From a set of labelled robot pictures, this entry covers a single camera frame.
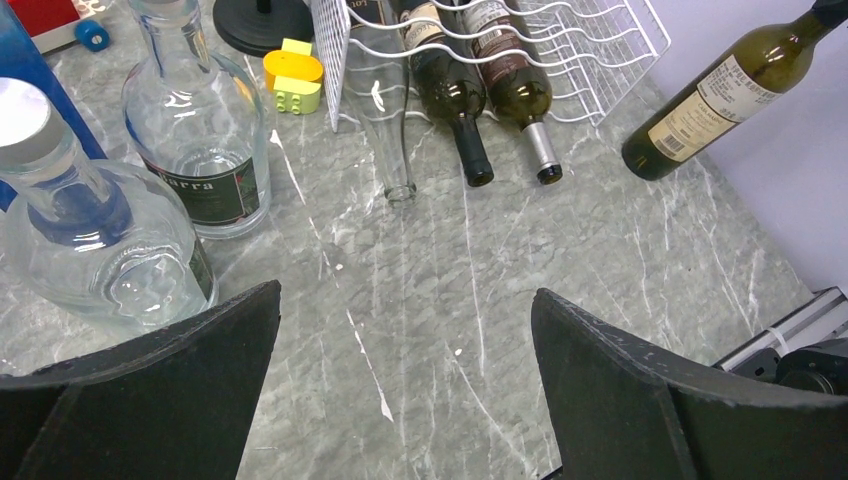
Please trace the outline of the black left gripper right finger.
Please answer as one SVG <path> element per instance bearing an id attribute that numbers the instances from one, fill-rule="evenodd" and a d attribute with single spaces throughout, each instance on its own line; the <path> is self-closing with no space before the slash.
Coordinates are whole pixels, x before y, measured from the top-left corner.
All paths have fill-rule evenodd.
<path id="1" fill-rule="evenodd" d="M 562 459 L 557 479 L 843 479 L 847 395 L 737 373 L 755 338 L 706 366 L 549 290 L 531 325 Z"/>

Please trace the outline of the dark green wine bottle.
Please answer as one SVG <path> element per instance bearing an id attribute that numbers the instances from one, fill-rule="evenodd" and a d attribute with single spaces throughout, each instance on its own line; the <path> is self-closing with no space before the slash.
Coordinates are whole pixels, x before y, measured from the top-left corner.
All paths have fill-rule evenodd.
<path id="1" fill-rule="evenodd" d="M 448 125 L 454 136 L 466 181 L 480 187 L 494 179 L 494 172 L 482 143 L 476 120 L 486 106 L 486 89 L 476 66 L 451 56 L 440 46 L 468 58 L 463 39 L 447 33 L 461 33 L 456 15 L 431 1 L 394 1 L 398 21 L 411 25 L 401 29 L 405 49 L 428 45 L 428 50 L 409 58 L 412 78 L 428 117 Z"/>

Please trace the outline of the clear glass wine bottle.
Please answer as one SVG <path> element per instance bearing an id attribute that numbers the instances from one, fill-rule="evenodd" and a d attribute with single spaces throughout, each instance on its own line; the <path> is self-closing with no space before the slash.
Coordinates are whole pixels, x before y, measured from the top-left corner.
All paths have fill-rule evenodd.
<path id="1" fill-rule="evenodd" d="M 417 187 L 405 147 L 409 76 L 397 16 L 390 1 L 348 1 L 346 7 L 344 96 L 374 150 L 383 194 L 398 204 L 412 199 Z"/>

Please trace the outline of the clear round glass bottle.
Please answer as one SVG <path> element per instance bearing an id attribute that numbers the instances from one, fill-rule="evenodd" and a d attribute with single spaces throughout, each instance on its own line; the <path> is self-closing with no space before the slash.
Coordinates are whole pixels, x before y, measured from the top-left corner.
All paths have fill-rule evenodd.
<path id="1" fill-rule="evenodd" d="M 176 192 L 150 171 L 92 160 L 49 97 L 1 81 L 1 178 L 15 191 L 5 248 L 39 296 L 119 339 L 212 307 L 218 286 Z"/>

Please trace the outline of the green wine bottle brown label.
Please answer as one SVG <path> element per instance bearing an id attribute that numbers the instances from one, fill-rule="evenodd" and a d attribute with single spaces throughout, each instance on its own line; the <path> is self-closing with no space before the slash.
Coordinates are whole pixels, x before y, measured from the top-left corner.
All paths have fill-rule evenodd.
<path id="1" fill-rule="evenodd" d="M 495 114 L 514 122 L 531 144 L 540 168 L 537 179 L 543 185 L 562 178 L 563 171 L 544 124 L 553 92 L 539 61 L 536 47 L 528 41 L 530 31 L 516 14 L 514 1 L 483 1 L 462 11 L 460 21 L 468 34 L 475 58 L 491 60 L 479 65 Z"/>

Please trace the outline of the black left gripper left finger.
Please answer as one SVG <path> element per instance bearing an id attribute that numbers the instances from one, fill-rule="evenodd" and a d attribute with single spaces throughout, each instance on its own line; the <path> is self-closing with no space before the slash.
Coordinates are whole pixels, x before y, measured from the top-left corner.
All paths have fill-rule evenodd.
<path id="1" fill-rule="evenodd" d="M 1 379 L 5 479 L 232 479 L 280 324 L 281 286 Z"/>

